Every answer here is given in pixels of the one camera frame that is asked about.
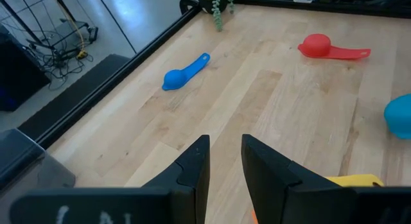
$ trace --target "floor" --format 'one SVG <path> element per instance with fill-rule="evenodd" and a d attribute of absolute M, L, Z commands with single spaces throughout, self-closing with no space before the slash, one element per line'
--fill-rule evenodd
<path fill-rule="evenodd" d="M 50 147 L 76 186 L 141 186 L 202 134 L 211 138 L 206 223 L 252 223 L 242 134 L 322 176 L 411 185 L 411 142 L 383 118 L 390 100 L 411 93 L 407 20 L 237 5 L 223 21 L 218 33 L 197 15 Z M 311 33 L 371 56 L 306 58 L 297 46 Z M 161 89 L 168 70 L 203 52 L 211 60 L 187 85 Z"/>
<path fill-rule="evenodd" d="M 32 30 L 36 30 L 36 35 L 42 35 L 23 0 L 6 1 Z M 86 51 L 93 56 L 94 60 L 92 62 L 83 61 L 85 64 L 83 71 L 78 74 L 70 74 L 66 82 L 54 79 L 50 87 L 46 86 L 38 91 L 15 112 L 0 112 L 0 131 L 19 126 L 107 55 L 111 53 L 126 57 L 135 55 L 100 0 L 63 1 L 77 20 L 99 27 L 97 41 L 86 47 Z M 58 26 L 61 23 L 59 19 L 64 18 L 64 14 L 55 0 L 26 0 L 26 2 L 38 18 L 44 31 L 52 30 L 53 23 Z M 104 0 L 104 2 L 137 52 L 181 16 L 179 0 Z M 22 44 L 28 45 L 26 39 L 30 37 L 27 33 L 12 28 L 22 29 L 3 7 L 0 7 L 0 22 Z M 88 36 L 85 29 L 82 29 L 82 34 L 84 37 Z M 74 47 L 73 44 L 78 44 L 80 38 L 74 34 L 67 42 L 69 46 Z M 41 47 L 39 49 L 42 52 L 48 52 Z M 72 60 L 69 66 L 70 69 L 73 69 L 78 65 L 75 60 Z"/>

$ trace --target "hanging plant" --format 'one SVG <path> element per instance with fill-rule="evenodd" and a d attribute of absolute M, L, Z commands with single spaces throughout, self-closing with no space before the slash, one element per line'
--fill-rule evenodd
<path fill-rule="evenodd" d="M 227 8 L 230 3 L 230 13 L 234 13 L 234 0 L 199 0 L 200 6 L 207 13 L 211 13 L 214 18 L 214 24 L 217 31 L 223 30 L 223 21 L 221 13 Z"/>

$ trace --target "wooden surface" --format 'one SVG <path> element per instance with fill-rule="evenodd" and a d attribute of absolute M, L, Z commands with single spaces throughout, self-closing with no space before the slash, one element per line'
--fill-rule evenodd
<path fill-rule="evenodd" d="M 207 223 L 251 223 L 244 133 L 323 176 L 411 185 L 411 143 L 383 118 L 391 99 L 411 93 L 408 20 L 242 5 L 223 20 L 218 33 L 197 15 L 49 149 L 78 187 L 143 185 L 209 134 Z M 296 47 L 311 33 L 371 56 L 306 58 Z M 203 52 L 211 61 L 186 86 L 161 89 L 167 71 Z"/>

